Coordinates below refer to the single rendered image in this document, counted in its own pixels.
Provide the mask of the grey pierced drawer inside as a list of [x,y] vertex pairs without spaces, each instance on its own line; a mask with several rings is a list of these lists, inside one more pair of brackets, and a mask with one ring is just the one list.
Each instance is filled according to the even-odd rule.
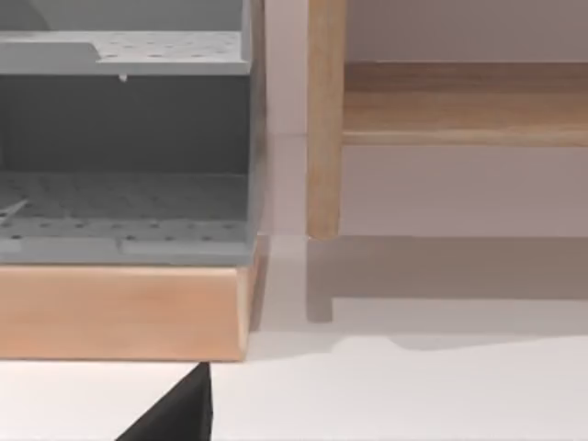
[[241,266],[242,175],[0,173],[0,263]]

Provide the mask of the wooden open shelf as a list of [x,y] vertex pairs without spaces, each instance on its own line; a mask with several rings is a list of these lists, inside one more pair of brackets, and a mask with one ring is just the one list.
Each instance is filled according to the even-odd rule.
[[306,231],[340,229],[343,148],[588,149],[588,62],[348,62],[346,0],[309,0]]

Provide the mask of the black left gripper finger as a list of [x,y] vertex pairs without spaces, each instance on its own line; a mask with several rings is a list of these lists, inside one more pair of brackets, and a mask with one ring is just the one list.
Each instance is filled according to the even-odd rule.
[[210,441],[210,364],[200,363],[115,441]]

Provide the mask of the pale wooden drawer front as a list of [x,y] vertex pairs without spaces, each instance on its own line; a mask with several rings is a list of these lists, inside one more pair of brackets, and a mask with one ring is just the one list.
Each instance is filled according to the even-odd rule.
[[242,361],[268,245],[237,267],[0,265],[0,359]]

